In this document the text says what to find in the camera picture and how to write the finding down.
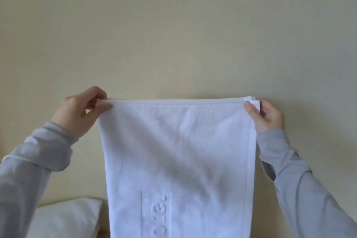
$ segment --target long sleeve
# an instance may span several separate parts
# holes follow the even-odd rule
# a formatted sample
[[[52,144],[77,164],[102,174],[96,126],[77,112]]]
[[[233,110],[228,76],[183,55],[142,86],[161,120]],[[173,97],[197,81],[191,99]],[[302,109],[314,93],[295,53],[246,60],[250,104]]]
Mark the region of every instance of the long sleeve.
[[[297,238],[355,238],[357,224],[314,177],[283,130],[258,134],[260,159]]]
[[[0,164],[0,238],[26,237],[31,219],[52,171],[70,163],[77,141],[46,123],[7,155]]]

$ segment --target white towel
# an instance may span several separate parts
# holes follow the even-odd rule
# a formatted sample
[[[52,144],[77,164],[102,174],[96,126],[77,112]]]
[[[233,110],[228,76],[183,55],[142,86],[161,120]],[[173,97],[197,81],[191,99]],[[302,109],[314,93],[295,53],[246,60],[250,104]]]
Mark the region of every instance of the white towel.
[[[114,100],[99,118],[113,238],[248,238],[252,97]]]

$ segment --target white fabric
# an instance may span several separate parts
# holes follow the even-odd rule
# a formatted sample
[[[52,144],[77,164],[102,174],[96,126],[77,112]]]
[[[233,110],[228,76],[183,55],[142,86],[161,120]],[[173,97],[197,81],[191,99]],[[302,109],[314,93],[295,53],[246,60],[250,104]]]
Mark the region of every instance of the white fabric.
[[[252,97],[107,100],[112,238],[249,237],[256,132],[245,100],[259,108]]]
[[[26,238],[93,238],[102,203],[78,198],[38,208]]]

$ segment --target person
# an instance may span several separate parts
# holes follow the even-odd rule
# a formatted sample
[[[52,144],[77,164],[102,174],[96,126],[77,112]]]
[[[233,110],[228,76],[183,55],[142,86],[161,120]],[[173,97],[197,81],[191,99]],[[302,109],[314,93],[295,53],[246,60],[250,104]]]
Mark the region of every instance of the person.
[[[109,103],[99,87],[67,97],[52,119],[7,155],[0,164],[0,238],[26,237],[51,172],[70,163],[71,146],[93,126]],[[357,224],[313,176],[289,145],[283,114],[262,99],[259,112],[244,107],[255,123],[261,161],[273,180],[279,204],[297,238],[357,237]]]

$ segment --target fabric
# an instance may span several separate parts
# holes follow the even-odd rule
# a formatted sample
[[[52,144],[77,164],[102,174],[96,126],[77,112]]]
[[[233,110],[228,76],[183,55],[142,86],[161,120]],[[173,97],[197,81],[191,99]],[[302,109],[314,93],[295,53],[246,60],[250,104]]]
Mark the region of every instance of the fabric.
[[[78,198],[38,208],[26,238],[94,238],[102,204]]]
[[[114,238],[248,238],[256,132],[251,97],[107,100],[99,125]]]
[[[357,237],[357,224],[290,147],[283,130],[258,134],[260,159],[272,168],[279,204],[296,238]]]
[[[77,139],[53,123],[32,136],[0,164],[0,238],[25,238],[52,171],[65,169]]]

